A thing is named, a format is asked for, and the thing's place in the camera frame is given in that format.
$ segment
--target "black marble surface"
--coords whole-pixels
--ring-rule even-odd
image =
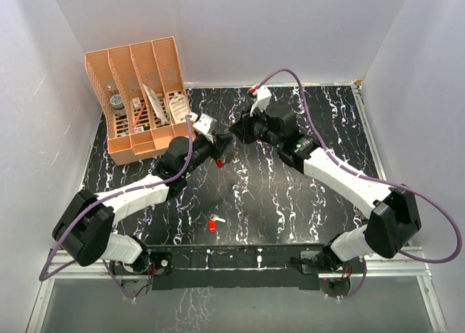
[[[246,88],[189,89],[192,111],[216,118],[220,131],[233,124],[250,102]],[[271,87],[272,101],[287,102],[307,129],[303,106],[294,87]],[[336,155],[366,174],[376,168],[349,86],[306,87],[316,127]],[[112,190],[149,174],[156,159],[116,166],[106,150],[102,118],[84,187],[92,192]],[[323,184],[281,162],[264,143],[229,148],[231,162],[219,169],[205,163],[188,177],[183,192],[165,204],[133,214],[118,225],[118,232],[136,235],[146,244],[289,244],[324,243],[343,230],[360,225],[351,203]],[[210,233],[212,214],[217,222]]]

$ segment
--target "white wall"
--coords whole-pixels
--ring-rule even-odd
[[[403,1],[57,0],[85,52],[172,35],[202,85],[362,78]]]
[[[24,332],[100,106],[55,0],[0,0],[0,332]]]
[[[363,81],[387,176],[434,196],[465,232],[465,0],[406,0]],[[455,247],[445,219],[420,203],[427,257]],[[465,326],[462,254],[431,265],[451,332]]]

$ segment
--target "red cap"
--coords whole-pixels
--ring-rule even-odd
[[[209,230],[211,233],[216,233],[217,231],[217,224],[214,220],[209,220]]]

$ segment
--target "purple cable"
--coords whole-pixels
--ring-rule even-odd
[[[45,280],[48,280],[49,278],[51,278],[53,275],[55,275],[56,273],[59,273],[61,270],[67,268],[69,265],[75,263],[76,261],[75,260],[72,260],[70,262],[67,262],[66,264],[60,266],[57,270],[54,270],[52,271],[51,273],[47,273],[47,271],[49,270],[49,266],[50,264],[52,263],[53,261],[53,258],[55,257],[55,255],[57,254],[58,252],[58,249],[62,246],[63,242],[65,241],[65,239],[68,237],[68,235],[70,234],[71,230],[76,226],[76,224],[82,219],[84,218],[84,216],[91,210],[93,209],[94,207],[98,206],[99,204],[102,204],[108,200],[111,200],[112,198],[115,198],[115,197],[118,197],[124,193],[130,193],[132,191],[136,191],[136,190],[142,190],[142,189],[145,189],[145,188],[154,188],[155,186],[158,186],[158,185],[161,185],[161,184],[167,184],[168,182],[172,182],[176,179],[178,179],[179,177],[182,176],[182,174],[186,171],[186,169],[189,167],[189,163],[190,163],[190,159],[192,157],[192,151],[193,151],[193,136],[192,136],[192,126],[190,124],[190,115],[187,115],[185,117],[186,119],[186,123],[187,123],[187,130],[189,132],[189,149],[188,149],[188,152],[187,152],[187,157],[186,157],[186,162],[184,163],[184,166],[182,166],[181,170],[176,174],[174,175],[173,177],[167,179],[167,180],[164,180],[162,182],[155,182],[153,184],[149,184],[149,185],[139,185],[139,186],[134,186],[133,188],[129,188],[125,191],[118,191],[116,193],[112,193],[111,195],[108,195],[104,198],[101,198],[100,200],[97,200],[95,201],[94,203],[90,204],[87,208],[85,208],[81,213],[78,214],[78,216],[72,221],[72,223],[70,224],[70,226],[68,226],[68,228],[65,230],[65,232],[62,234],[62,236],[60,237],[60,239],[58,240],[56,246],[54,247],[54,249],[52,250],[52,252],[50,253],[49,257],[47,258],[46,262],[45,262],[45,265],[44,267],[42,268],[42,271],[39,275],[39,280],[40,281],[45,281]],[[104,261],[103,262],[103,265],[107,268],[108,270],[108,273],[110,274],[111,278],[118,284],[118,286],[121,288],[121,290],[126,294],[128,295],[129,297],[131,297],[132,299],[134,299],[134,296],[132,294],[130,294],[128,291],[126,291],[122,285],[119,283],[119,281],[116,279],[116,277],[111,273],[111,271],[108,269],[108,266],[106,264],[106,262]]]
[[[332,153],[329,151],[329,149],[326,146],[323,138],[321,137],[320,133],[315,128],[315,125],[313,124],[312,117],[310,116],[310,111],[308,109],[307,99],[305,98],[304,87],[302,86],[302,83],[300,82],[299,77],[297,77],[297,75],[293,71],[291,71],[291,70],[289,70],[287,68],[275,71],[274,73],[271,73],[265,80],[260,82],[257,89],[260,88],[261,86],[263,86],[263,84],[265,84],[274,75],[276,75],[277,73],[283,72],[283,71],[285,71],[287,73],[290,73],[296,79],[296,82],[299,85],[300,99],[304,103],[305,114],[307,115],[307,119],[308,119],[310,128],[312,129],[312,132],[316,136],[316,138],[320,141],[321,147],[325,150],[326,155],[329,157],[329,159],[332,160],[332,162],[334,162],[335,164],[339,165],[339,162],[338,162],[337,158],[335,156],[333,156]],[[345,167],[344,165],[341,165],[340,167],[341,167],[341,169],[343,169],[347,173],[350,173],[350,174],[352,174],[354,176],[358,175],[357,172],[352,171],[351,169]],[[455,258],[457,258],[457,256],[460,254],[460,251],[462,250],[462,235],[461,235],[460,229],[459,229],[459,227],[457,225],[457,222],[452,218],[452,216],[443,207],[441,207],[438,203],[433,201],[430,197],[424,195],[422,192],[417,191],[417,190],[412,189],[412,188],[409,188],[408,186],[401,185],[401,184],[398,184],[396,182],[390,182],[388,180],[382,180],[382,179],[379,179],[379,178],[368,177],[366,175],[360,175],[359,178],[363,179],[363,180],[368,180],[370,182],[378,182],[378,183],[385,184],[385,185],[390,185],[390,186],[393,186],[393,187],[396,187],[396,188],[401,188],[401,189],[404,189],[404,190],[406,190],[406,191],[408,191],[410,193],[413,193],[414,195],[417,195],[418,197],[421,197],[423,200],[429,202],[432,206],[434,206],[439,212],[441,212],[445,216],[445,218],[452,225],[452,228],[454,229],[454,231],[456,233],[456,238],[457,238],[456,249],[453,251],[453,253],[451,255],[449,255],[446,258],[442,258],[442,259],[420,258],[420,257],[417,257],[416,255],[408,254],[408,253],[406,253],[404,251],[400,251],[400,254],[403,254],[406,257],[409,257],[411,259],[418,260],[420,262],[427,262],[427,263],[430,263],[430,264],[441,264],[441,263],[444,263],[444,262],[450,262],[451,260],[454,260]]]
[[[363,275],[362,275],[362,279],[360,280],[360,283],[358,284],[357,288],[354,289],[354,291],[352,293],[349,293],[348,295],[343,297],[343,299],[347,299],[347,298],[350,298],[350,297],[353,297],[354,295],[356,295],[358,293],[358,291],[361,290],[363,284],[365,283],[367,268],[366,268],[365,258],[363,258],[363,257],[362,257],[362,263],[363,263]]]

